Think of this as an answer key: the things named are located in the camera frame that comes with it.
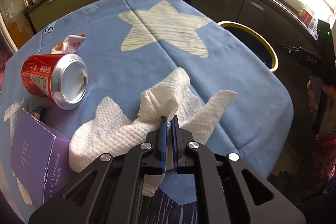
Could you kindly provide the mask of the person right hand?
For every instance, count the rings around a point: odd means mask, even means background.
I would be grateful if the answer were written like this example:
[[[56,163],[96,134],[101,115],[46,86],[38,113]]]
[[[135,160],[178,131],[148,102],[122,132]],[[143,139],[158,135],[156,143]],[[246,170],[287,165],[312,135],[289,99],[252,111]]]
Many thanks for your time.
[[[322,85],[322,91],[332,99],[332,110],[335,112],[335,95],[336,95],[336,89],[334,86],[331,85]],[[312,83],[309,81],[307,83],[307,94],[309,98],[309,108],[310,112],[314,112],[318,110],[318,103],[315,100],[315,92],[313,91],[312,88]]]

